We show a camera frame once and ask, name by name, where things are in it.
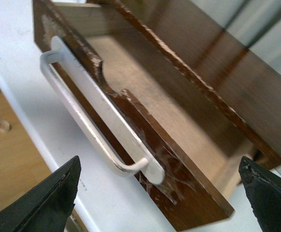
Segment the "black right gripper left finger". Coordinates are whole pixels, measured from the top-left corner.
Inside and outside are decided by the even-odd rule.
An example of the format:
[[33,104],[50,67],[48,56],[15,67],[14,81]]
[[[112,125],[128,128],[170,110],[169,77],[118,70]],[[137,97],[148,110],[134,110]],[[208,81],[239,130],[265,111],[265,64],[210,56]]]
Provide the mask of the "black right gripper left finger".
[[72,214],[81,163],[73,157],[0,211],[0,232],[62,232]]

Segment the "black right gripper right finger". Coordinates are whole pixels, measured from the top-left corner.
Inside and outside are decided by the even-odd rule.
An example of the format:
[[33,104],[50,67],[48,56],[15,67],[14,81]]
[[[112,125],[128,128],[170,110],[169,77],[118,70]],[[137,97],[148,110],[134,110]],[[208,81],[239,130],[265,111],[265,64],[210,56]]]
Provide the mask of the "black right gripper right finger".
[[246,156],[239,174],[261,230],[281,232],[281,178]]

